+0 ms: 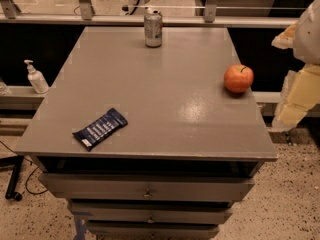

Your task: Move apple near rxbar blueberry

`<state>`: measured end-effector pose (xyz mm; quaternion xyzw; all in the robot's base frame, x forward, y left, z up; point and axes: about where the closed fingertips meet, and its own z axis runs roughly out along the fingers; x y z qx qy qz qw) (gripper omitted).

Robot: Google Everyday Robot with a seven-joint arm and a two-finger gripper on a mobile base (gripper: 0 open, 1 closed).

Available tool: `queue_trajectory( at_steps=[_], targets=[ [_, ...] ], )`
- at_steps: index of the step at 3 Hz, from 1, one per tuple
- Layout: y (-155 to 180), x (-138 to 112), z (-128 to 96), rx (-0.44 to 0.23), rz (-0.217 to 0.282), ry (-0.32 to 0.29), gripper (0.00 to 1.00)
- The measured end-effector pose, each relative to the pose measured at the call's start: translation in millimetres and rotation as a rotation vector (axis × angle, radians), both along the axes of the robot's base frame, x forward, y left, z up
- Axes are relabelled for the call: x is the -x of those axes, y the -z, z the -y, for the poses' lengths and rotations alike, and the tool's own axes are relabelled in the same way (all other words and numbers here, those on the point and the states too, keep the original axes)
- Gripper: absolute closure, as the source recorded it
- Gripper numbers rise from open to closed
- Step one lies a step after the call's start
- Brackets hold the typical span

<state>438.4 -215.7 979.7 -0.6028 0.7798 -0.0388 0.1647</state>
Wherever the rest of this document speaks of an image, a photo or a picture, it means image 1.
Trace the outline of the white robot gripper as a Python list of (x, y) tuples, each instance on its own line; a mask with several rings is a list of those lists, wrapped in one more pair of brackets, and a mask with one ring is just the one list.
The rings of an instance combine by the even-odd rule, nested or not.
[(285, 77), (272, 128), (290, 131), (320, 102), (320, 0), (314, 0), (297, 24), (291, 24), (271, 42), (279, 49), (293, 48), (294, 57), (306, 64)]

